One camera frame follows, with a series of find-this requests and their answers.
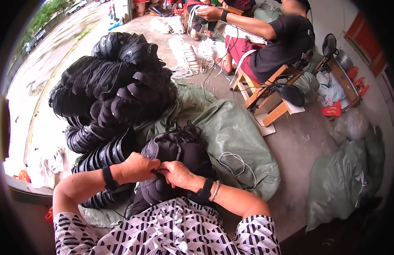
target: woman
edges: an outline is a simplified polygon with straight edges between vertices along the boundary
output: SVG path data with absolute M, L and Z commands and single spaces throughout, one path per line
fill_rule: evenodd
M 189 190 L 242 216 L 235 237 L 225 234 L 213 208 L 178 197 L 131 216 L 99 239 L 77 205 L 103 191 L 106 183 L 109 188 L 110 178 L 122 185 L 153 178 L 156 170 L 173 188 Z M 73 174 L 56 186 L 53 212 L 58 254 L 280 254 L 267 203 L 248 191 L 196 176 L 181 162 L 160 163 L 135 152 L 104 171 Z
M 222 4 L 223 8 L 228 8 L 227 3 L 225 3 L 224 0 L 218 0 L 220 4 Z M 209 5 L 211 6 L 211 0 L 201 0 L 201 1 L 194 1 L 194 0 L 188 0 L 187 2 L 187 11 L 191 13 L 191 9 L 196 6 L 196 5 Z M 201 30 L 201 28 L 205 25 L 208 24 L 208 30 L 207 30 L 207 38 L 213 39 L 211 37 L 211 33 L 214 31 L 215 26 L 217 25 L 217 21 L 215 22 L 208 22 L 207 20 L 203 19 L 202 17 L 199 17 L 197 15 L 194 15 L 194 18 L 196 19 L 196 22 L 194 24 L 194 27 L 191 29 L 191 38 L 194 41 L 199 41 L 200 36 L 198 35 L 198 32 Z

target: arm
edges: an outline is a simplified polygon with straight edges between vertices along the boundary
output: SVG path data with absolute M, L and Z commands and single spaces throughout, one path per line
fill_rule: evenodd
M 167 183 L 171 183 L 172 187 L 178 186 L 196 193 L 204 186 L 205 178 L 196 176 L 181 162 L 163 162 L 160 168 L 159 172 L 164 174 Z M 217 183 L 214 182 L 211 188 L 210 199 L 212 199 L 216 186 Z M 228 211 L 242 216 L 243 219 L 252 215 L 271 216 L 268 204 L 260 197 L 248 191 L 224 184 L 220 184 L 214 202 Z
M 208 21 L 220 20 L 222 13 L 222 9 L 215 7 L 209 7 L 201 10 L 197 9 L 195 12 L 196 15 L 203 17 Z M 227 22 L 236 25 L 237 27 L 240 27 L 243 30 L 259 37 L 268 40 L 276 39 L 276 33 L 272 26 L 269 23 L 266 23 L 259 19 L 243 17 L 234 13 L 228 13 Z
M 121 164 L 110 166 L 113 180 L 119 185 L 148 180 L 155 175 L 150 172 L 158 168 L 159 160 L 151 160 L 133 152 Z M 54 189 L 52 198 L 53 214 L 70 212 L 80 215 L 78 204 L 86 201 L 96 193 L 105 190 L 102 169 L 76 173 L 63 179 Z

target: person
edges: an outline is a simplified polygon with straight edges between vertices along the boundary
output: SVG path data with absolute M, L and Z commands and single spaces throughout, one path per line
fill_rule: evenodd
M 227 3 L 225 2 L 225 0 L 218 0 L 218 2 L 219 2 L 220 4 L 222 4 L 222 7 L 223 7 L 223 8 L 225 8 L 225 9 L 228 8 L 228 5 L 227 5 Z M 188 0 L 188 2 L 187 2 L 187 11 L 188 11 L 189 13 L 191 13 L 192 8 L 193 8 L 194 6 L 196 6 L 196 5 L 208 5 L 208 6 L 211 6 L 211 0 L 201 0 L 201 1 L 198 1 L 198 0 Z M 208 25 L 207 25 L 207 26 L 208 26 L 208 28 L 207 28 L 207 38 L 213 39 L 212 36 L 211 36 L 211 34 L 212 34 L 212 32 L 214 31 L 215 26 L 217 25 L 217 21 L 208 22 L 207 20 L 205 20 L 205 19 L 202 18 L 202 17 L 199 17 L 199 16 L 194 16 L 194 17 L 195 17 L 195 19 L 196 19 L 196 22 L 195 22 L 194 27 L 191 29 L 191 32 L 190 32 L 191 38 L 192 38 L 194 41 L 199 41 L 199 40 L 200 40 L 200 36 L 198 35 L 198 32 L 201 30 L 201 28 L 202 28 L 203 26 L 205 26 L 205 25 L 208 24 Z
M 222 61 L 225 74 L 233 73 L 232 60 L 241 62 L 240 68 L 256 82 L 266 82 L 284 64 L 303 69 L 314 51 L 313 26 L 307 19 L 310 10 L 308 0 L 282 0 L 284 15 L 271 23 L 259 19 L 239 16 L 226 10 L 205 8 L 196 15 L 208 20 L 223 20 L 248 33 L 267 40 L 267 45 L 256 44 L 248 39 L 226 36 L 229 52 Z
M 186 197 L 149 205 L 104 237 L 97 237 L 77 205 L 103 191 L 110 178 L 122 185 L 149 180 L 154 173 L 164 175 L 172 188 L 188 190 L 241 216 L 235 237 L 224 232 L 213 207 Z M 63 179 L 54 190 L 53 214 L 58 254 L 281 254 L 275 223 L 260 197 L 197 176 L 179 161 L 161 163 L 135 152 L 123 163 L 110 166 L 109 172 L 103 168 Z

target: silver bangle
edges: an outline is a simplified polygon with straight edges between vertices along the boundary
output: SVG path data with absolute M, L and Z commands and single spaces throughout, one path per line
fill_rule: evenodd
M 214 194 L 212 195 L 212 199 L 210 199 L 211 202 L 213 202 L 215 197 L 217 196 L 219 188 L 220 188 L 220 181 L 217 181 L 217 187 L 215 188 Z

